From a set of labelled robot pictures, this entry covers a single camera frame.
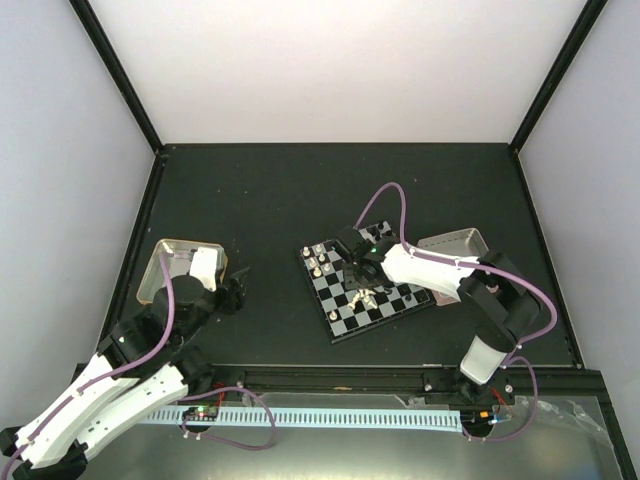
white cable tray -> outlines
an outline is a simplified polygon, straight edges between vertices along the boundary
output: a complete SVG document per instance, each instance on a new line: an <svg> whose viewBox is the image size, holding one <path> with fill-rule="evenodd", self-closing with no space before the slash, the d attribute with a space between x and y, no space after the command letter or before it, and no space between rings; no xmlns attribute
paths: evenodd
<svg viewBox="0 0 640 480"><path fill-rule="evenodd" d="M167 405L141 424L180 425L192 406ZM278 427L376 428L462 432L460 412L447 410L370 410L336 408L271 408ZM259 407L220 407L215 420L190 420L187 425L268 427L269 417Z"/></svg>

white ceiling panel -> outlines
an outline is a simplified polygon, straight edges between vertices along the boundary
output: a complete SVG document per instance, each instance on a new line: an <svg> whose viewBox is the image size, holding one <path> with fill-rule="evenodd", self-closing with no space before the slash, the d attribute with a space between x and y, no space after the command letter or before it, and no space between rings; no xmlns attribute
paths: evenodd
<svg viewBox="0 0 640 480"><path fill-rule="evenodd" d="M93 0L161 139L507 142L584 0Z"/></svg>

chessboard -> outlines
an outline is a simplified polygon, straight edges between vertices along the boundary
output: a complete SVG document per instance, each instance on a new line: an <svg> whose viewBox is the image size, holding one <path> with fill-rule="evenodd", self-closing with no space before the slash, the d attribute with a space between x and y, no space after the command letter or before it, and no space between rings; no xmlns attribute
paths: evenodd
<svg viewBox="0 0 640 480"><path fill-rule="evenodd" d="M362 228L359 233L374 243L382 236L394 235L388 222ZM430 290L406 283L390 288L348 290L344 284L343 260L332 244L333 240L326 240L297 252L332 343L435 305Z"/></svg>

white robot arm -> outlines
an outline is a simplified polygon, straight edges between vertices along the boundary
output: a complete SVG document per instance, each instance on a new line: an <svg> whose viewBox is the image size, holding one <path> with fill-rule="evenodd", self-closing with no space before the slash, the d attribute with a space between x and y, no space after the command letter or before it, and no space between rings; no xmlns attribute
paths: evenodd
<svg viewBox="0 0 640 480"><path fill-rule="evenodd" d="M467 267L483 263L520 276L498 252L489 252L482 258L460 258L414 247L407 251L395 237L382 237L374 244L351 227L338 234L334 249L345 261L345 279L349 277L348 282L356 288L411 283L479 309L485 321L478 325L460 363L460 372L475 385L484 385L491 379L540 313L538 300L522 286ZM450 264L421 258L425 256L447 259Z"/></svg>
<svg viewBox="0 0 640 480"><path fill-rule="evenodd" d="M218 246L217 252L224 251ZM209 257L214 255L198 249L191 274L171 279L173 298L166 286L160 288L150 304L118 322L80 376L38 418L0 432L0 451L22 460L14 479L76 479L89 460L139 420L188 394L210 389L213 367L197 347L185 344L212 312L231 314L242 308L248 269L223 284L216 261ZM168 278L169 269L163 268ZM178 307L172 325L170 303ZM151 351L157 353L142 362ZM102 379L87 385L96 378Z"/></svg>

white wall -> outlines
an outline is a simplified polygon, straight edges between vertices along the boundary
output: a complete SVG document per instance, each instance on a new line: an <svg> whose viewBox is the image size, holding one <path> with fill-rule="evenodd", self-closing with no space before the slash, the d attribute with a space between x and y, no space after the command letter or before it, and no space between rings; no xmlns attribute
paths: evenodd
<svg viewBox="0 0 640 480"><path fill-rule="evenodd" d="M69 2L0 3L1 429L95 348L153 155Z"/></svg>
<svg viewBox="0 0 640 480"><path fill-rule="evenodd" d="M640 468L640 3L609 2L522 157L587 365Z"/></svg>
<svg viewBox="0 0 640 480"><path fill-rule="evenodd" d="M173 142L508 142L585 0L92 0Z"/></svg>

